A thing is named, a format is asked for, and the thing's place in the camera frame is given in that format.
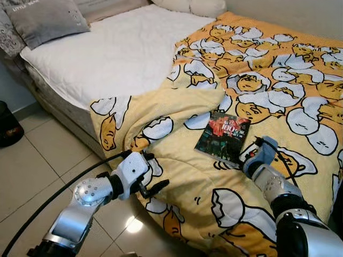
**white floor tile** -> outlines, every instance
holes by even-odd
[[[46,111],[40,110],[21,120],[19,123],[23,127],[25,133],[28,133],[49,120],[51,120],[51,116]]]
[[[120,257],[123,254],[122,250],[116,245],[115,242],[101,255],[101,257]]]
[[[157,223],[143,211],[115,240],[120,249],[136,252],[142,257],[200,257],[203,253],[182,243],[163,231]]]
[[[36,195],[28,203],[20,207],[10,217],[0,223],[0,248],[1,251],[7,243],[21,227],[21,225],[31,216],[32,213],[53,193],[60,189],[64,183],[58,179],[49,187]],[[60,211],[66,207],[72,194],[69,190],[64,191],[57,199],[55,199],[46,209],[34,220],[27,228],[19,241],[14,245],[9,256],[25,256],[26,252],[31,247],[40,244],[42,237],[53,224]],[[100,256],[112,243],[112,239],[99,226],[96,221],[93,221],[92,228],[81,248],[78,257]]]
[[[91,154],[91,150],[54,119],[26,134],[61,176]]]
[[[80,174],[82,171],[99,161],[100,159],[95,154],[92,154],[64,174],[61,178],[67,183],[76,175]],[[82,179],[94,178],[96,175],[104,171],[111,172],[111,168],[107,165],[102,165],[85,175]],[[71,190],[73,190],[75,186],[76,183],[74,183],[74,185],[71,187]],[[100,210],[95,214],[95,218],[112,237],[112,239],[116,239],[126,228],[126,221],[131,217],[136,217],[141,210],[143,210],[143,207],[133,195],[126,201],[117,199],[110,202],[106,206],[101,207]]]
[[[58,178],[25,137],[0,149],[0,171],[0,221]]]

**yellow duvet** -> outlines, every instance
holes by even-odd
[[[227,12],[177,43],[173,61],[160,89],[91,104],[107,157],[155,154],[143,183],[170,184],[138,198],[164,230],[205,252],[277,255],[261,191],[242,171],[194,151],[214,111],[251,120],[243,161],[255,136],[276,139],[304,198],[327,221],[343,176],[343,42]],[[277,157],[271,165],[290,179]]]

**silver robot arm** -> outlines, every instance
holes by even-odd
[[[245,162],[243,172],[273,210],[278,256],[343,256],[341,239],[319,219],[301,190],[269,165],[277,146],[273,139],[263,137],[256,155]]]
[[[80,182],[74,189],[70,204],[61,211],[42,243],[31,249],[28,256],[75,256],[91,228],[93,215],[101,206],[116,198],[126,200],[137,191],[148,198],[169,184],[164,180],[147,190],[141,181],[148,169],[143,155],[133,152],[109,177]]]

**book cover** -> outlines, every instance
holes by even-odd
[[[250,122],[245,118],[214,112],[195,149],[236,168]]]

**white mattress pad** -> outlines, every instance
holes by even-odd
[[[59,96],[88,110],[93,99],[157,89],[170,73],[174,44],[212,21],[151,4],[20,55]]]

